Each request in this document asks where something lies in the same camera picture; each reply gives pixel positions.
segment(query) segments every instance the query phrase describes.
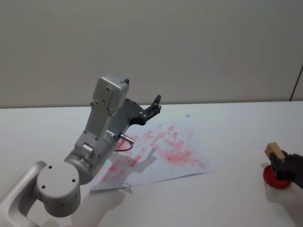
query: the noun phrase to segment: wooden block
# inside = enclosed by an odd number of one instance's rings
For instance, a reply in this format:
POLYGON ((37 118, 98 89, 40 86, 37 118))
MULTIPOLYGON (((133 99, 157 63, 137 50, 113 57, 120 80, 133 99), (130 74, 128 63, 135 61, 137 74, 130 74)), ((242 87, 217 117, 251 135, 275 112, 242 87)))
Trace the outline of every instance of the wooden block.
POLYGON ((285 162, 285 155, 281 151, 280 147, 277 145, 276 142, 269 143, 265 150, 266 155, 269 157, 270 153, 274 152, 276 156, 283 162, 285 162))

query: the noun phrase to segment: paper sheet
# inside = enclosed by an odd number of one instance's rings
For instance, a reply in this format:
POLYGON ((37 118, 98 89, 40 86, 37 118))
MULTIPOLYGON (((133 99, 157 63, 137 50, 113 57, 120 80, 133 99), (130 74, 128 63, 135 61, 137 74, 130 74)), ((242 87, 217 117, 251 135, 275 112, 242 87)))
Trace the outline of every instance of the paper sheet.
MULTIPOLYGON (((133 148, 114 152, 95 176, 91 190, 124 188, 210 171, 189 115, 133 125, 126 135, 136 140, 133 148)), ((128 142, 120 140, 117 149, 128 147, 128 142)))

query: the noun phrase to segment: cable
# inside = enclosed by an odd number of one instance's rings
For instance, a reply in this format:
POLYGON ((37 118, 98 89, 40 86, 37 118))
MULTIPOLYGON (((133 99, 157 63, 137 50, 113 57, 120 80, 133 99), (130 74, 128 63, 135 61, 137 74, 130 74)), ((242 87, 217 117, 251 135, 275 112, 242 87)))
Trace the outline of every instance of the cable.
POLYGON ((119 152, 122 152, 122 151, 128 151, 128 150, 130 150, 130 149, 132 149, 133 148, 133 145, 131 145, 131 147, 130 148, 128 148, 128 149, 124 149, 124 150, 115 150, 115 151, 119 151, 119 152))

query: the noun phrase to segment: table surface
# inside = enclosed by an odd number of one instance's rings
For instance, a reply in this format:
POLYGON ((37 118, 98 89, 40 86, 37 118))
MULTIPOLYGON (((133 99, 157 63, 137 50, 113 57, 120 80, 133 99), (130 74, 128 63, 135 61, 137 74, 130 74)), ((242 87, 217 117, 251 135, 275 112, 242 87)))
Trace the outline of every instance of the table surface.
MULTIPOLYGON (((0 195, 33 163, 63 160, 85 127, 89 107, 0 110, 0 195)), ((191 115, 213 172, 133 187, 89 192, 66 218, 37 201, 28 215, 42 227, 297 227, 303 191, 266 185, 266 145, 303 155, 303 102, 164 105, 159 119, 191 115)))

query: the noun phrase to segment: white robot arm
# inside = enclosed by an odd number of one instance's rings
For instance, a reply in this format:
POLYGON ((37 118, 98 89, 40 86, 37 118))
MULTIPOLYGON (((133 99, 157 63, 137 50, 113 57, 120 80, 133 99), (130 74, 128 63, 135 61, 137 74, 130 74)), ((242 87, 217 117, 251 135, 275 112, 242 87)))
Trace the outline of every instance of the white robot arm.
POLYGON ((119 139, 134 140, 124 133, 130 125, 144 125, 160 113, 161 96, 142 109, 126 98, 129 80, 107 75, 97 81, 90 103, 91 112, 85 130, 64 162, 48 165, 43 161, 28 169, 0 198, 1 227, 39 227, 27 213, 36 200, 55 217, 66 217, 80 205, 80 185, 89 183, 119 139))

